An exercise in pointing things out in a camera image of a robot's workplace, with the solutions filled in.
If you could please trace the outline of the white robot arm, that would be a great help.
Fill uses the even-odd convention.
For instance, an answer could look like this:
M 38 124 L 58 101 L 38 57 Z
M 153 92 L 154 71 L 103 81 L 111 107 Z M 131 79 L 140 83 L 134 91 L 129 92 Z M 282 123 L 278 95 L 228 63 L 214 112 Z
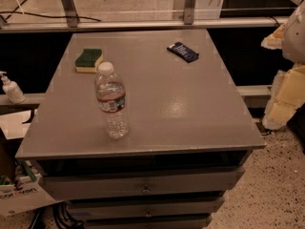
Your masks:
M 294 63 L 287 72 L 278 71 L 271 88 L 262 124 L 266 129 L 285 126 L 305 103 L 305 1 L 288 21 L 261 42 L 266 49 L 282 50 L 283 57 Z

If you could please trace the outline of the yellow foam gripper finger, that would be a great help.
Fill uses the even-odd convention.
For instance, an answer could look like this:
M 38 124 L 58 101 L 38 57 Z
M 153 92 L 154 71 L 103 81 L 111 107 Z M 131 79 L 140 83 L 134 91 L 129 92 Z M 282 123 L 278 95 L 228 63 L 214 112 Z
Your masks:
M 295 63 L 287 72 L 278 71 L 271 88 L 262 124 L 266 129 L 278 130 L 305 103 L 305 65 Z
M 285 26 L 286 24 L 280 25 L 273 33 L 265 37 L 261 46 L 269 50 L 281 50 Z

